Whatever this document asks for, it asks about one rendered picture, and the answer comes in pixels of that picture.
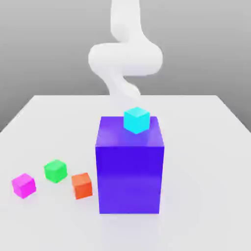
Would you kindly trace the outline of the small cyan cube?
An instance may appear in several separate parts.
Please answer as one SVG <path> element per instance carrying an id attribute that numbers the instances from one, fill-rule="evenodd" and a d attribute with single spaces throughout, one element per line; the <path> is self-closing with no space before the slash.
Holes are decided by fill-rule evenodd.
<path id="1" fill-rule="evenodd" d="M 124 112 L 124 128 L 134 134 L 139 134 L 150 128 L 150 113 L 135 107 Z"/>

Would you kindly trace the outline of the small orange cube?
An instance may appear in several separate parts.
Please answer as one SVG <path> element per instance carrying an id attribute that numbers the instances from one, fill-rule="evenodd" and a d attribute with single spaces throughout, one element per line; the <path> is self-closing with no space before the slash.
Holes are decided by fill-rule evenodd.
<path id="1" fill-rule="evenodd" d="M 92 182 L 88 173 L 72 176 L 75 199 L 82 199 L 93 195 Z"/>

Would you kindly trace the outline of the small green cube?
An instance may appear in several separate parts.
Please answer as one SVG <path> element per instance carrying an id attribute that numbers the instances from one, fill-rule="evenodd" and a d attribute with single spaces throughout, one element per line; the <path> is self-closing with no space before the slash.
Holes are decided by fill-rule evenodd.
<path id="1" fill-rule="evenodd" d="M 44 166 L 45 177 L 53 183 L 58 183 L 67 177 L 67 165 L 63 161 L 53 160 Z"/>

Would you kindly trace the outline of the small magenta cube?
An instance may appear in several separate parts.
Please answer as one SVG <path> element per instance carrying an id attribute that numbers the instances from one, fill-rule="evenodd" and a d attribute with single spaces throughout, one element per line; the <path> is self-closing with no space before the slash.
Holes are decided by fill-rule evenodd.
<path id="1" fill-rule="evenodd" d="M 34 178 L 26 173 L 14 178 L 11 183 L 14 193 L 22 199 L 36 192 Z"/>

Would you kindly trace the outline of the large purple box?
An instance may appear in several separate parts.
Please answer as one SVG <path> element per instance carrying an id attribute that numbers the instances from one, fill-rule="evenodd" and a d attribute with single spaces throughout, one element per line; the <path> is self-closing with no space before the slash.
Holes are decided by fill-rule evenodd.
<path id="1" fill-rule="evenodd" d="M 159 213 L 164 143 L 158 119 L 134 134 L 122 117 L 102 116 L 95 147 L 100 213 Z"/>

